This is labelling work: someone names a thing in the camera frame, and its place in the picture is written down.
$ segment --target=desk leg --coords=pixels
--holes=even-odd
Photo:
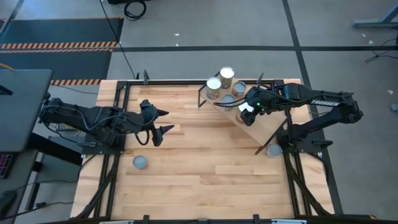
[[[28,148],[34,148],[46,155],[62,159],[78,166],[81,166],[81,162],[83,160],[80,153],[61,146],[60,144],[52,142],[35,133],[30,135]]]

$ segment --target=can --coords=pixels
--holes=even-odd
[[[252,112],[252,111],[254,110],[254,108],[251,107],[251,106],[249,106],[248,103],[244,103],[244,104],[242,104],[242,105],[239,105],[239,106],[238,106],[238,110],[237,110],[237,112],[236,112],[236,116],[235,116],[236,120],[237,120],[239,123],[244,123],[244,121],[243,121],[242,118],[241,118],[241,114],[242,114],[242,112],[243,112],[245,109],[247,109],[249,112]]]
[[[244,92],[246,91],[246,84],[241,81],[237,81],[234,84],[234,87],[232,88],[232,94],[236,97],[242,97],[244,95]]]
[[[275,158],[282,154],[282,148],[278,144],[271,144],[268,146],[266,155],[269,158]]]
[[[220,70],[221,76],[221,87],[222,88],[229,88],[232,84],[232,78],[235,75],[235,71],[231,67],[222,67]]]
[[[235,97],[231,94],[225,94],[223,99],[221,100],[222,103],[231,103],[235,101]],[[225,111],[230,111],[233,108],[223,108]]]
[[[221,80],[217,77],[211,77],[206,82],[207,97],[214,100],[220,96]]]
[[[135,168],[144,170],[148,168],[148,160],[145,158],[145,156],[136,156],[132,160],[132,164],[134,165]]]

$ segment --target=wooden table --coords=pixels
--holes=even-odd
[[[300,83],[298,79],[284,80]],[[116,80],[101,82],[98,106],[111,106]],[[130,134],[120,158],[112,220],[252,219],[294,216],[283,157],[254,153],[260,144],[208,103],[197,106],[200,85],[133,86],[128,110],[138,111],[148,99],[169,115],[156,125],[174,124],[160,147],[141,146]],[[292,110],[295,123],[310,119],[308,108]],[[135,169],[134,156],[149,160],[146,170]],[[89,161],[80,174],[71,217],[79,214],[98,188],[103,156]],[[301,155],[307,187],[329,212],[333,206],[321,162]],[[104,193],[101,214],[105,214]],[[300,212],[303,200],[298,190]]]

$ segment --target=concrete floor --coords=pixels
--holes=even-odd
[[[395,1],[289,0],[289,5],[301,46],[374,46],[395,38],[397,32],[354,29],[352,20],[380,17]],[[3,0],[0,18],[8,18],[16,2]],[[123,15],[123,5],[109,6],[106,1],[104,5],[108,16]],[[293,46],[279,0],[152,0],[147,5],[147,14],[141,20],[124,21],[121,37],[124,47]],[[97,0],[25,0],[16,15],[16,19],[54,17],[103,17],[103,12]],[[398,56],[396,51],[390,54]],[[257,78],[262,72],[264,78],[301,78],[295,52],[288,51],[128,52],[126,55],[136,73],[146,69],[152,79],[207,78],[224,65],[235,68],[239,78]],[[367,51],[304,52],[303,56],[312,88],[352,91],[364,113],[362,120],[354,125],[337,124],[325,129],[325,137],[334,141],[329,152],[343,211],[398,220],[398,162],[394,160],[398,156],[395,136],[398,114],[390,111],[390,104],[398,103],[397,61],[378,58],[364,63],[364,59],[373,56]],[[108,79],[126,78],[131,78],[127,64],[123,55],[115,52]],[[97,86],[74,88],[98,91]],[[51,87],[50,92],[68,103],[95,105],[93,95],[59,87]],[[44,136],[52,134],[40,125],[35,131]],[[65,172],[76,170],[65,168]],[[72,201],[74,189],[74,184],[48,184],[40,190],[37,202]],[[69,205],[45,208],[18,218],[16,223],[65,220],[70,209]]]

